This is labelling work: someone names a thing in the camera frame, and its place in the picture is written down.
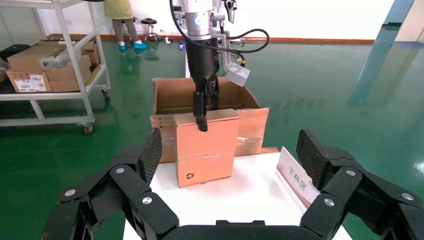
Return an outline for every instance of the green floor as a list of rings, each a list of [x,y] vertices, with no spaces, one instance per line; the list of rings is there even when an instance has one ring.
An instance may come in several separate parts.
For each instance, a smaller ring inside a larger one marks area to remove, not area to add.
[[[76,125],[0,128],[2,239],[38,238],[59,191],[101,169],[120,147],[140,142],[149,131],[152,78],[185,75],[184,52],[176,45],[161,43],[126,56],[114,41],[103,45],[112,90],[109,102],[100,91],[90,96],[92,135]],[[424,49],[393,46],[380,70],[362,72],[371,49],[271,44],[246,55],[247,86],[270,107],[264,146],[285,146],[294,154],[300,129],[312,129],[370,172],[424,198]],[[48,116],[84,113],[77,100],[41,107]],[[0,118],[29,115],[29,103],[0,102]],[[343,225],[354,240],[378,239],[356,217],[348,216]],[[96,239],[120,240],[123,228],[123,215],[115,215]]]

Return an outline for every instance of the cardboard box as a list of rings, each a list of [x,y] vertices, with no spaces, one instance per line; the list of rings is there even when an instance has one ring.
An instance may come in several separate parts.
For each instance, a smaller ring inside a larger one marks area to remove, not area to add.
[[[82,55],[81,59],[78,61],[79,69],[81,73],[85,73],[87,70],[90,70],[90,57],[88,55]],[[77,76],[75,75],[74,68],[71,64],[56,68],[55,70],[46,70],[47,77],[49,81],[77,81]]]
[[[89,41],[81,48],[83,55],[90,57],[91,65],[97,66],[100,64],[99,46],[96,41]]]
[[[15,72],[40,73],[44,72],[40,61],[49,56],[57,56],[62,47],[35,45],[7,58],[10,68]]]
[[[175,114],[176,172],[180,188],[231,177],[239,116],[233,109],[209,111],[208,131],[192,113]]]
[[[17,93],[51,93],[49,79],[45,72],[6,71]]]
[[[87,83],[91,78],[92,73],[90,69],[86,69],[82,72],[82,79],[84,83]],[[68,92],[80,92],[80,86],[78,85],[77,79],[73,80],[55,80],[50,81],[51,89],[55,93],[68,93]]]
[[[235,156],[260,154],[264,140],[265,125],[269,108],[261,108],[252,93],[225,77],[219,77],[220,109],[235,109],[239,116],[239,127]],[[193,91],[196,89],[191,78],[153,79],[154,105],[150,116],[151,126],[160,128],[162,136],[161,163],[175,161],[177,139],[173,131],[174,114],[193,112]]]
[[[44,46],[58,46],[66,47],[64,40],[41,40],[38,45]],[[83,55],[88,55],[90,58],[91,65],[97,66],[100,63],[99,47],[96,40],[88,41],[84,46],[81,47]]]

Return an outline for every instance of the red baseboard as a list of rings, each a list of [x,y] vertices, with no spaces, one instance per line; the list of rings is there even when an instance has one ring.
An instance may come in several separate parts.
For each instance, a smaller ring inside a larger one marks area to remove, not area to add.
[[[48,38],[60,38],[63,35],[61,33],[53,33]],[[71,34],[72,39],[82,39],[85,34]],[[116,39],[115,35],[101,34],[102,39]],[[182,40],[181,35],[161,35],[161,37],[169,37],[175,40]],[[265,42],[266,37],[244,37],[246,41],[261,41]],[[343,43],[343,44],[372,44],[374,40],[371,39],[326,39],[326,38],[293,38],[293,37],[271,37],[270,42],[306,42],[306,43]]]

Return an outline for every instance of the cart wheel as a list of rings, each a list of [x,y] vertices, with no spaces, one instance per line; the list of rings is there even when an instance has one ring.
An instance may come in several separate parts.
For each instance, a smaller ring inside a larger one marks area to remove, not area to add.
[[[106,90],[102,90],[102,91],[101,91],[101,93],[103,94],[103,97],[104,97],[105,99],[109,98],[109,92],[108,92],[108,91],[106,91]]]
[[[89,125],[89,126],[85,126],[85,127],[84,127],[84,133],[85,133],[85,134],[89,135],[89,134],[91,134],[92,132],[93,132],[93,126],[92,126],[92,125]]]

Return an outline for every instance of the white sign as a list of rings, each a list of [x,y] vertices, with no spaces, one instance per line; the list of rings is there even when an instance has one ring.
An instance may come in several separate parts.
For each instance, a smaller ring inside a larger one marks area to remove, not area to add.
[[[290,187],[302,201],[303,205],[309,208],[320,192],[314,187],[312,179],[308,176],[303,167],[285,147],[281,148],[277,170],[288,182]]]

